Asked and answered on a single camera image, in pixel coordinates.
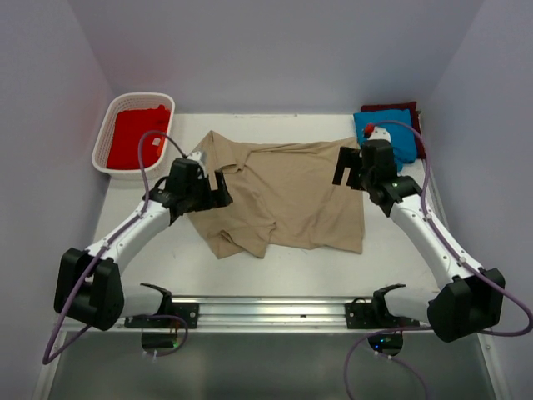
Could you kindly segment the beige polo shirt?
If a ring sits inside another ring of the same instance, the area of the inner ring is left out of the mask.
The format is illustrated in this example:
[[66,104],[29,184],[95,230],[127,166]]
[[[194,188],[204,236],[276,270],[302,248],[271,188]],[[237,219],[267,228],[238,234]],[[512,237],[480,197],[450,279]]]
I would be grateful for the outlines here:
[[271,244],[361,254],[363,196],[332,182],[340,149],[357,146],[353,137],[309,143],[233,142],[210,131],[196,149],[207,155],[210,173],[222,171],[233,202],[188,217],[219,259],[242,252],[264,258]]

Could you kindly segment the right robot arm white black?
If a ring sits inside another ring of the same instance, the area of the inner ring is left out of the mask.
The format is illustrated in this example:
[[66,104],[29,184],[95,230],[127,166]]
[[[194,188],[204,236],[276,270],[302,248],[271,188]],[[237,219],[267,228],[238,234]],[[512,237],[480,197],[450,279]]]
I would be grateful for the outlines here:
[[341,147],[333,184],[368,193],[411,240],[437,283],[437,291],[393,284],[375,290],[371,317],[383,328],[411,319],[428,324],[445,343],[495,326],[501,317],[505,279],[461,248],[422,198],[410,176],[398,173],[391,144],[368,140],[360,149]]

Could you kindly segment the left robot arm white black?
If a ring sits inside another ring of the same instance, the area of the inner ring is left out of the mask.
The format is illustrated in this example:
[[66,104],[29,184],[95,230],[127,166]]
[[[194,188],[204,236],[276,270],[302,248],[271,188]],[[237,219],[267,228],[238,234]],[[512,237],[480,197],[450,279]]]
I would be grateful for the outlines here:
[[179,217],[232,203],[222,170],[208,172],[200,154],[173,161],[167,176],[147,187],[132,214],[100,241],[68,249],[61,258],[54,310],[106,331],[121,318],[164,327],[173,316],[171,293],[154,284],[127,287],[122,274],[159,233]]

